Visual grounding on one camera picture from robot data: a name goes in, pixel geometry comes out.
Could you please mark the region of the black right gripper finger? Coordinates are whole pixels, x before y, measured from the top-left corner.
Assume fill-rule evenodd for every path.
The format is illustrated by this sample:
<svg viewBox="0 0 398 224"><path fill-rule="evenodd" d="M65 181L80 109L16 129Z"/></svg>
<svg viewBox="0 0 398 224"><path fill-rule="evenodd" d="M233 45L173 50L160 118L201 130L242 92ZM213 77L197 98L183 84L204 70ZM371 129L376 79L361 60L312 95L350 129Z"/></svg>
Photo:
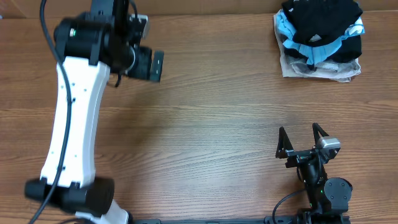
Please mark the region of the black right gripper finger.
<svg viewBox="0 0 398 224"><path fill-rule="evenodd" d="M324 131L324 129L318 123L313 123L312 129L315 144L318 144L322 138L329 136L329 134Z"/></svg>
<svg viewBox="0 0 398 224"><path fill-rule="evenodd" d="M288 158L294 152L290 139L285 132L284 127L279 128L279 140L275 157L279 159Z"/></svg>

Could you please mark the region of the black t-shirt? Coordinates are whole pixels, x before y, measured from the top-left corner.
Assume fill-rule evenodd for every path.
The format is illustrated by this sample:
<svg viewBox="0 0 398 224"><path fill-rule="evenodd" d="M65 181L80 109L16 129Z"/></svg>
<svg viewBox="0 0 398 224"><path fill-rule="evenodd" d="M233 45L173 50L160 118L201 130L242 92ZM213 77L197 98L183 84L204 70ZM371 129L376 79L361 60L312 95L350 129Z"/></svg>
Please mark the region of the black t-shirt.
<svg viewBox="0 0 398 224"><path fill-rule="evenodd" d="M282 10L295 28L293 41L311 47L334 42L363 13L354 0L288 0Z"/></svg>

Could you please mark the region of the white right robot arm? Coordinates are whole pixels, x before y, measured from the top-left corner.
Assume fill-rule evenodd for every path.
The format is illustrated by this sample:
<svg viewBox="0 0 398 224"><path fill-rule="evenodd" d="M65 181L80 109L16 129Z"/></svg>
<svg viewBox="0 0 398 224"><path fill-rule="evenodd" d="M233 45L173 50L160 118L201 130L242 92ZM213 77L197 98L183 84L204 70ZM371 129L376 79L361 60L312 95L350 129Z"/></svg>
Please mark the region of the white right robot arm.
<svg viewBox="0 0 398 224"><path fill-rule="evenodd" d="M341 149L337 138L331 137L318 123L312 124L315 145L311 149L295 151L283 127L279 128L279 140L275 156L286 159L287 168L295 168L303 189L281 199L274 207L272 223L332 224L349 223L344 213L349 209L353 186L346 179L329 178L324 165L334 159ZM277 216L276 211L286 200L305 192L309 208L301 208L293 216Z"/></svg>

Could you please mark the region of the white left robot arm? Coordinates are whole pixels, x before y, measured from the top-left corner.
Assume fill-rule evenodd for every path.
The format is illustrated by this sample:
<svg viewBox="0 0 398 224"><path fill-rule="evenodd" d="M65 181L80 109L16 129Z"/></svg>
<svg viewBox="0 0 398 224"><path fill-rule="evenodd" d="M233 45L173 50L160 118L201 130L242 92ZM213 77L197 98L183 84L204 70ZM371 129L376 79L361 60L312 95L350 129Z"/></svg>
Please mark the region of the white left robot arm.
<svg viewBox="0 0 398 224"><path fill-rule="evenodd" d="M114 180L96 175L94 150L110 75L160 81L164 53L139 44L147 22L143 15L129 18L133 36L123 37L107 21L66 18L47 35L57 60L57 105L49 153L39 178L26 182L26 197L75 221L132 223L114 199Z"/></svg>

